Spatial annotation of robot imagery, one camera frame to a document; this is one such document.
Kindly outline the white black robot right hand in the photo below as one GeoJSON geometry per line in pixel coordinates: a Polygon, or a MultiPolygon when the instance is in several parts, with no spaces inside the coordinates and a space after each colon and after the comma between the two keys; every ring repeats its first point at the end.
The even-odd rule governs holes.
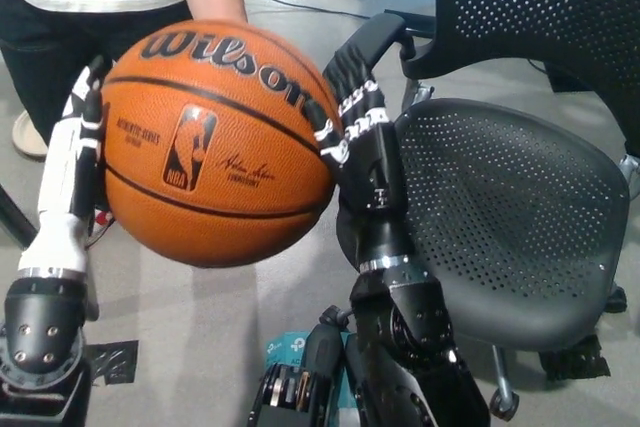
{"type": "Polygon", "coordinates": [[[302,113],[352,219],[354,266],[367,271],[398,265],[413,255],[414,247],[403,226],[406,183],[385,96],[354,45],[335,52],[324,78],[338,119],[331,120],[313,99],[304,103],[302,113]]]}

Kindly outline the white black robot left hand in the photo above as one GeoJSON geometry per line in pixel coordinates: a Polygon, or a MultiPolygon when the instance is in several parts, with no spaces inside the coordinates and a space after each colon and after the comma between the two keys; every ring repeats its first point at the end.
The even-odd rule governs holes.
{"type": "Polygon", "coordinates": [[[94,58],[75,81],[50,138],[37,213],[39,230],[18,263],[20,277],[83,281],[104,141],[101,87],[111,63],[94,58]]]}

